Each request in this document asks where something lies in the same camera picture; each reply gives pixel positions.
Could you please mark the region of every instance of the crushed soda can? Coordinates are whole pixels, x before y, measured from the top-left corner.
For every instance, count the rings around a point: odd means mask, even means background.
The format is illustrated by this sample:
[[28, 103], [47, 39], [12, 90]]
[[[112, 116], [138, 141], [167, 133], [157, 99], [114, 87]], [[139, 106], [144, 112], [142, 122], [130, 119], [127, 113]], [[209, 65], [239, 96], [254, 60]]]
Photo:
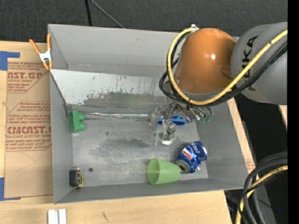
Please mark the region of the crushed soda can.
[[200, 170], [201, 162], [207, 159], [206, 148], [200, 141], [195, 141], [184, 147], [178, 156], [176, 164], [181, 173], [194, 173]]

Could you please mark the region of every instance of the yellow cable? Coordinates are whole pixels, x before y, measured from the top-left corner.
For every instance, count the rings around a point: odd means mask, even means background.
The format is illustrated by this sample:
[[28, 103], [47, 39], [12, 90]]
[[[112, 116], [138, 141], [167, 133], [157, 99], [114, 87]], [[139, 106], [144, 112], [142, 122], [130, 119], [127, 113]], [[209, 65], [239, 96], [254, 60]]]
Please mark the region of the yellow cable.
[[184, 34], [191, 32], [191, 31], [195, 31], [198, 28], [187, 28], [184, 31], [182, 31], [181, 33], [179, 33], [175, 39], [173, 40], [168, 55], [167, 55], [167, 70], [168, 70], [168, 75], [169, 75], [169, 79], [174, 87], [174, 89], [176, 90], [176, 92], [187, 102], [189, 102], [190, 104], [193, 105], [207, 105], [211, 102], [216, 101], [217, 99], [219, 99], [220, 97], [222, 97], [223, 95], [225, 95], [225, 93], [227, 93], [246, 73], [247, 71], [257, 62], [257, 60], [273, 45], [275, 44], [277, 41], [279, 41], [281, 38], [283, 38], [284, 36], [286, 36], [288, 34], [288, 30], [285, 30], [284, 32], [280, 33], [278, 36], [276, 36], [272, 41], [270, 41], [267, 45], [264, 46], [264, 48], [262, 50], [260, 50], [260, 52], [251, 60], [251, 62], [249, 62], [247, 64], [247, 66], [237, 75], [237, 77], [224, 89], [222, 90], [219, 94], [215, 95], [214, 97], [205, 100], [205, 101], [196, 101], [196, 100], [192, 100], [189, 97], [187, 97], [178, 87], [177, 83], [174, 80], [173, 77], [173, 73], [171, 71], [171, 54], [172, 51], [175, 47], [175, 44], [177, 43], [177, 41], [179, 40], [179, 38], [181, 36], [183, 36]]
[[[258, 181], [256, 181], [250, 188], [254, 188], [256, 187], [258, 184], [260, 184], [263, 180], [269, 178], [270, 176], [272, 175], [275, 175], [279, 172], [283, 172], [283, 171], [287, 171], [288, 170], [288, 166], [287, 165], [284, 165], [284, 166], [281, 166], [277, 169], [274, 169], [270, 172], [268, 172], [266, 175], [264, 175], [263, 177], [261, 177]], [[254, 190], [251, 190], [248, 194], [247, 194], [247, 197], [250, 197], [250, 195], [253, 193]], [[240, 209], [241, 211], [243, 211], [243, 208], [244, 208], [244, 199], [242, 198], [241, 201], [240, 201]], [[239, 210], [237, 210], [237, 214], [236, 214], [236, 217], [235, 217], [235, 224], [240, 224], [241, 223], [241, 214], [239, 212]]]

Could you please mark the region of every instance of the green plastic cup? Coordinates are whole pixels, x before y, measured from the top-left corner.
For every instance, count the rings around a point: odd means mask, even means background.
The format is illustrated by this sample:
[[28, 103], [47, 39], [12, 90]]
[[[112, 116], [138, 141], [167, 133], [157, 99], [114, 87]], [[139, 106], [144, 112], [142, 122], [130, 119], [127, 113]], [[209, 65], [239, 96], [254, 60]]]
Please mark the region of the green plastic cup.
[[148, 164], [148, 180], [151, 184], [162, 184], [178, 180], [178, 165], [165, 160], [153, 158]]

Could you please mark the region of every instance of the black cable on floor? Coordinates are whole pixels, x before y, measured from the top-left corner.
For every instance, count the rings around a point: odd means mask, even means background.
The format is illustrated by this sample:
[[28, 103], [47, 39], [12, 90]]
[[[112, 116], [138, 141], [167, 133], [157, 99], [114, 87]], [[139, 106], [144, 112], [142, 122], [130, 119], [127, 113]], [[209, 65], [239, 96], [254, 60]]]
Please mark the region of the black cable on floor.
[[86, 6], [86, 12], [87, 12], [88, 24], [89, 24], [90, 27], [92, 27], [93, 24], [92, 24], [92, 18], [91, 18], [91, 15], [90, 15], [90, 10], [89, 10], [88, 0], [84, 0], [84, 1], [85, 1], [85, 6]]

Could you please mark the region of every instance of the wooden table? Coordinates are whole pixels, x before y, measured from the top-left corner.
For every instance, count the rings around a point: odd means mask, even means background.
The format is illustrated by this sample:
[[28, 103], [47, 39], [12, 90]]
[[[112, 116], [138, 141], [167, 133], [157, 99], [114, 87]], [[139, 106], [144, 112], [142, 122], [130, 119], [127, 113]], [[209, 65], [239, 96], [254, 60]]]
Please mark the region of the wooden table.
[[[46, 44], [38, 44], [46, 51]], [[26, 56], [32, 52], [29, 42], [0, 42], [1, 51], [18, 51]], [[7, 72], [0, 71], [0, 177], [4, 175], [5, 157], [5, 106]], [[242, 121], [235, 104], [229, 102], [231, 115], [241, 144], [248, 170], [255, 165]], [[117, 223], [187, 223], [231, 224], [223, 190], [189, 194], [104, 200], [81, 203], [53, 204], [53, 196], [26, 197], [0, 202], [0, 220], [4, 224], [47, 223], [47, 211], [66, 209], [67, 224], [117, 224]]]

